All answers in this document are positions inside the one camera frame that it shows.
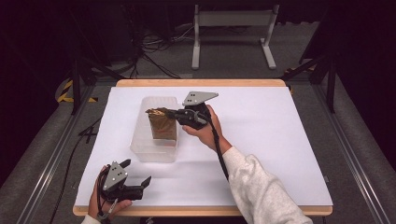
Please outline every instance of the sleeve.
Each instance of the sleeve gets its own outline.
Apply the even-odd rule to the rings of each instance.
[[[264,171],[259,160],[236,147],[223,154],[230,187],[247,223],[312,223],[285,191],[280,180]]]
[[[81,224],[100,224],[100,222],[95,218],[86,215],[84,220],[82,220]]]

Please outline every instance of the plastic bin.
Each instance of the plastic bin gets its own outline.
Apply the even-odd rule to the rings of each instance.
[[[174,162],[177,155],[177,141],[153,139],[152,137],[149,116],[146,110],[158,107],[180,109],[176,97],[145,97],[142,100],[137,123],[134,128],[131,150],[140,161]],[[177,123],[177,139],[179,130],[180,125]]]

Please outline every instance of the table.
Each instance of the table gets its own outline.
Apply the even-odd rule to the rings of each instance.
[[[187,91],[188,89],[191,89],[191,87],[193,87],[194,91],[219,90],[219,97],[210,100],[210,102],[208,103],[215,108],[220,119],[222,120],[221,124],[223,126],[224,132],[225,130],[229,130],[230,126],[236,125],[238,129],[242,129],[243,127],[246,127],[248,125],[255,126],[255,123],[256,124],[258,123],[255,122],[255,120],[251,120],[253,122],[248,121],[248,119],[254,115],[249,114],[246,118],[242,118],[243,116],[239,116],[238,113],[243,112],[243,108],[240,106],[238,107],[240,108],[239,110],[235,110],[231,115],[226,115],[224,113],[224,110],[229,110],[229,108],[225,108],[224,106],[230,103],[230,100],[227,99],[226,102],[224,102],[221,101],[221,99],[222,98],[225,99],[231,96],[224,93],[234,92],[233,97],[236,98],[238,96],[243,96],[244,94],[250,94],[251,91],[253,91],[255,94],[256,92],[263,93],[263,96],[257,99],[256,98],[246,99],[245,102],[241,102],[239,99],[236,99],[237,103],[244,103],[246,106],[255,104],[255,102],[259,102],[262,100],[266,101],[268,105],[270,104],[286,105],[285,107],[286,109],[281,108],[282,110],[288,110],[287,108],[290,109],[290,111],[287,112],[286,114],[277,111],[279,108],[277,108],[276,106],[267,108],[267,111],[272,111],[271,113],[275,115],[278,114],[279,116],[285,119],[284,121],[281,120],[280,122],[275,122],[271,124],[272,122],[271,120],[273,121],[275,120],[279,121],[279,120],[267,117],[268,120],[266,121],[266,125],[268,127],[271,127],[271,129],[270,128],[265,129],[266,131],[264,133],[265,135],[267,134],[270,135],[268,139],[265,139],[265,137],[262,136],[261,138],[252,138],[249,141],[249,143],[251,143],[253,146],[257,146],[257,145],[261,145],[261,147],[263,145],[272,146],[272,147],[260,149],[262,154],[265,154],[265,157],[260,155],[260,153],[258,154],[257,150],[254,151],[254,149],[246,148],[246,147],[238,147],[238,148],[245,154],[255,153],[255,155],[259,158],[259,160],[261,160],[264,168],[266,170],[269,170],[271,173],[277,175],[282,180],[290,196],[293,198],[293,200],[295,200],[297,204],[299,204],[299,206],[302,208],[303,212],[306,215],[327,216],[332,213],[332,200],[330,198],[329,191],[327,190],[323,176],[321,175],[321,172],[318,168],[318,163],[312,152],[312,148],[309,146],[309,142],[306,138],[304,128],[301,124],[300,119],[298,118],[297,111],[295,110],[295,106],[290,97],[289,90],[287,87],[285,87],[285,83],[282,80],[274,80],[274,79],[126,80],[124,79],[124,80],[120,80],[117,84],[117,87],[113,88],[112,92],[110,93],[106,111],[102,119],[101,128],[99,130],[99,134],[95,142],[95,146],[92,150],[90,160],[87,164],[87,168],[84,172],[84,175],[80,182],[80,186],[78,188],[78,198],[73,208],[73,212],[75,213],[75,215],[83,216],[88,212],[88,199],[92,193],[92,186],[96,174],[103,166],[102,162],[109,163],[111,162],[109,160],[114,160],[114,159],[116,161],[123,161],[126,159],[124,158],[125,155],[133,157],[132,151],[130,151],[128,148],[128,142],[130,142],[131,139],[125,139],[128,138],[128,136],[132,138],[133,131],[131,130],[130,133],[125,133],[125,130],[123,130],[122,126],[130,122],[130,120],[135,120],[135,118],[125,117],[128,120],[126,120],[125,118],[124,119],[121,118],[123,120],[123,123],[125,123],[122,125],[120,125],[119,123],[117,125],[115,125],[114,123],[111,124],[110,117],[123,116],[123,115],[109,116],[110,106],[114,103],[114,93],[117,91],[133,92],[134,97],[138,99],[136,99],[137,104],[134,103],[132,107],[136,107],[138,105],[138,102],[140,102],[139,97],[141,97],[141,95],[139,94],[145,95],[147,94],[145,93],[145,91],[147,90],[151,90],[154,93],[158,93],[160,91],[165,93],[178,92],[179,94],[180,92],[184,92]],[[266,97],[269,96],[266,95],[268,94],[268,92],[275,92],[276,94],[283,95],[279,97],[282,99],[284,98],[286,100],[286,103],[279,102],[276,99],[276,97]],[[178,95],[177,101],[181,102],[186,95],[180,95],[180,96]],[[119,108],[116,108],[114,111],[125,113],[125,111],[122,111],[122,109]],[[289,132],[288,129],[283,128],[284,125],[282,124],[282,122],[287,122],[288,123],[287,125],[289,125],[290,128],[295,128],[295,130]],[[112,134],[115,135],[115,138],[114,136],[106,136],[105,139],[103,134],[108,131],[106,130],[106,126],[105,126],[106,124],[109,124],[108,129],[111,129],[110,126],[113,125],[113,129],[111,129],[111,132],[116,132],[117,129],[122,129],[122,131]],[[247,129],[244,133],[241,132],[241,133],[226,133],[226,134],[227,136],[230,136],[229,139],[233,143],[235,143],[237,146],[242,146],[244,144],[244,139],[246,139],[247,135],[252,135],[251,132],[256,133],[256,131],[254,131],[253,129],[254,128],[252,128],[251,130]],[[126,137],[124,136],[122,137],[122,139],[117,139],[117,137],[121,135],[122,136],[125,135]],[[228,187],[228,183],[226,182],[224,175],[221,171],[216,153],[213,153],[212,151],[206,148],[202,150],[200,148],[196,148],[196,147],[205,147],[205,146],[201,146],[201,144],[200,145],[198,144],[199,141],[197,139],[193,139],[191,136],[188,136],[186,133],[181,132],[179,134],[179,145],[177,149],[180,152],[177,155],[176,162],[166,165],[164,163],[142,163],[142,162],[139,163],[139,161],[132,158],[132,161],[135,164],[133,169],[134,174],[131,171],[127,171],[127,172],[128,174],[131,174],[132,178],[137,179],[136,180],[137,183],[140,183],[142,179],[146,178],[147,174],[150,172],[153,178],[151,180],[150,186],[148,186],[148,188],[145,190],[145,195],[143,197],[143,200],[135,201],[134,206],[131,206],[128,209],[119,212],[119,215],[135,216],[135,217],[241,216],[238,209],[234,205],[231,192],[228,192],[226,189]],[[291,145],[293,145],[293,151],[288,150],[288,147],[290,147]],[[193,150],[200,150],[200,152],[202,151],[202,153],[197,155],[191,155],[192,153],[186,153],[189,152],[191,148]],[[119,156],[110,153],[115,151],[123,155]],[[214,176],[213,178],[212,177],[209,178],[207,177],[207,175],[203,175],[197,171],[198,169],[197,167],[203,167],[201,163],[204,161],[209,161],[209,163],[204,163],[207,164],[207,167],[204,167],[203,169],[209,169],[211,176]],[[288,167],[288,165],[278,166],[279,161],[285,161],[286,163],[299,162],[300,165],[298,165],[298,167],[297,166]],[[178,189],[177,184],[175,184],[173,188],[175,188],[175,190],[178,190],[179,198],[182,198],[182,200],[177,199],[175,197],[175,194],[173,194],[173,192],[170,192],[170,189],[159,188],[159,186],[166,188],[166,186],[168,186],[173,181],[180,181],[180,179],[172,177],[172,174],[166,174],[166,178],[165,178],[163,174],[161,174],[161,170],[163,169],[171,169],[176,172],[179,172],[180,170],[194,171],[190,173],[192,175],[191,177],[189,177],[189,181],[191,181],[192,184],[191,185],[188,184],[188,185],[189,187],[191,187],[189,190],[193,192],[194,195],[197,195],[196,196],[197,198],[193,198],[193,197],[191,198],[190,195],[182,195],[183,189]],[[296,172],[295,174],[291,175],[290,169],[297,171],[295,171]],[[296,182],[295,180],[292,180],[295,177],[297,177],[297,179],[301,181]],[[200,190],[199,184],[195,184],[194,181],[196,181],[196,183],[202,183],[202,185],[207,184],[207,182],[214,184],[213,186],[211,186],[210,192],[202,193],[199,192]],[[300,192],[298,191],[304,191],[305,194],[308,195],[312,194],[312,195],[310,197],[305,197],[303,194],[300,195]],[[219,201],[221,201],[222,205],[216,204],[217,199],[214,201],[213,200],[211,201],[211,198],[202,199],[204,198],[203,195],[204,196],[210,195],[210,197],[216,197],[216,195],[213,196],[210,193],[221,194],[219,196]]]

